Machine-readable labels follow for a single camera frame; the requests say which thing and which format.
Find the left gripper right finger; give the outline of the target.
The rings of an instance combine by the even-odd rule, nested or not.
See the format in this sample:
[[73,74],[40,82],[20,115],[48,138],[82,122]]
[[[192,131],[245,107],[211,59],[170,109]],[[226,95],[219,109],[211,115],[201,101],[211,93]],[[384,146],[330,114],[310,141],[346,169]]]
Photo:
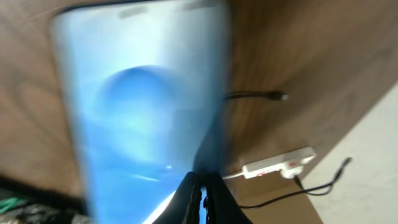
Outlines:
[[205,188],[206,224],[252,224],[218,173],[206,176]]

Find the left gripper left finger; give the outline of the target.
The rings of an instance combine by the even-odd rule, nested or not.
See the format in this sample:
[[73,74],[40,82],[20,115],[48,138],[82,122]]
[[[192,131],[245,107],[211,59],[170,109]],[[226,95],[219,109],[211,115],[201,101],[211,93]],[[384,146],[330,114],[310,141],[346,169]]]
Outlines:
[[201,198],[200,182],[194,172],[188,172],[153,224],[199,224]]

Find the blue Galaxy smartphone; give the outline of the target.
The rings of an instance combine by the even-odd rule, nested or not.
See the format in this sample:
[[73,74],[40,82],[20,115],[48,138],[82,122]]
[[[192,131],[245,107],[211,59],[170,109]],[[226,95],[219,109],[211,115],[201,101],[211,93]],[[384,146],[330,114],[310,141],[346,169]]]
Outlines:
[[78,4],[51,24],[97,223],[152,223],[190,172],[223,168],[225,1]]

